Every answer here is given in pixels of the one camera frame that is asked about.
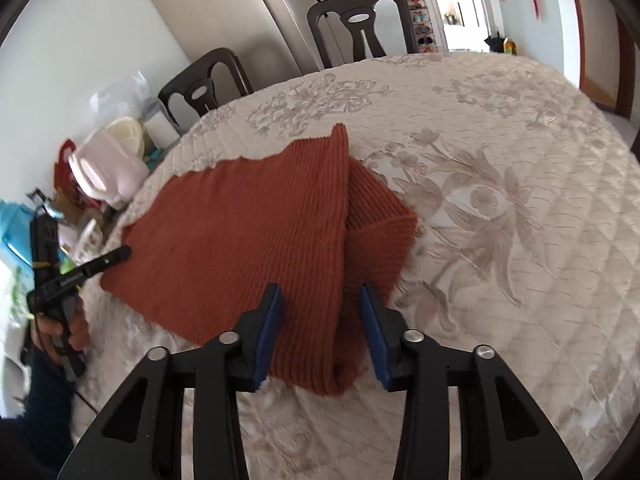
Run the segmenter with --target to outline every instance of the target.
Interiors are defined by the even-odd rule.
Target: orange knit sweater
[[[196,344],[230,330],[268,282],[286,298],[271,374],[340,394],[365,348],[358,290],[383,303],[398,280],[417,219],[348,155],[345,127],[292,142],[263,160],[225,160],[173,177],[124,229],[126,263],[102,287]]]

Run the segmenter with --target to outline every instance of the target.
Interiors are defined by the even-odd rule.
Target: beige quilted bedspread
[[[234,101],[170,153],[107,248],[172,174],[271,155],[337,122],[351,155],[420,217],[391,306],[441,344],[494,346],[593,478],[639,412],[640,170],[602,113],[550,67],[493,54],[388,57]],[[152,346],[189,347],[97,280],[84,299],[93,347],[80,389],[97,406]],[[175,307],[188,316],[188,304]],[[371,371],[338,398],[267,380],[239,396],[252,480],[390,479],[403,401]],[[451,411],[455,478],[455,402]],[[76,435],[91,420],[76,403]],[[185,442],[191,478],[188,432]]]

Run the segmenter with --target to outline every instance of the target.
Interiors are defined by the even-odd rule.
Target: dark sleeve
[[[31,387],[24,413],[14,424],[24,435],[33,460],[56,475],[73,449],[69,430],[72,397],[73,389],[62,369],[52,368],[42,352],[33,348]]]
[[[29,445],[18,420],[0,418],[0,478],[2,480],[56,480],[56,473],[39,466],[29,454]]]

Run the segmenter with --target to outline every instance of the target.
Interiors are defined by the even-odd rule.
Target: refrigerator
[[[214,48],[231,48],[256,90],[322,70],[306,21],[308,9],[320,0],[151,1],[192,61]],[[427,14],[439,16],[437,8]],[[332,64],[353,62],[351,35],[338,16],[329,14],[320,26]],[[406,53],[392,1],[377,4],[375,28],[388,55]],[[220,100],[236,97],[232,80],[223,70],[220,79],[222,84],[216,85]]]

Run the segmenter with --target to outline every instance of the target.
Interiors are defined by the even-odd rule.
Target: chair backrest
[[[158,94],[158,98],[164,103],[174,121],[174,115],[169,110],[169,98],[173,94],[181,94],[186,103],[196,110],[200,117],[220,106],[211,79],[211,72],[217,63],[223,63],[229,68],[241,96],[254,92],[236,54],[229,48],[217,48],[180,72]]]
[[[306,19],[309,22],[311,33],[314,35],[316,45],[320,52],[322,64],[325,68],[331,68],[331,60],[326,51],[324,39],[322,33],[318,27],[318,21],[321,16],[325,16],[328,12],[336,12],[340,16],[342,24],[351,33],[353,38],[353,61],[362,61],[365,59],[365,46],[362,40],[362,33],[364,32],[365,38],[367,38],[367,44],[374,57],[386,56],[380,41],[376,36],[374,30],[374,23],[376,19],[376,11],[374,6],[380,0],[323,0],[313,5],[309,12],[306,14]],[[409,4],[407,0],[393,0],[398,6],[398,13],[400,14],[400,22],[402,23],[402,33],[404,35],[404,44],[406,45],[406,51],[408,54],[415,54],[418,49],[415,44],[414,26],[409,11]],[[354,16],[364,14],[366,19],[359,22],[350,22],[349,20]]]

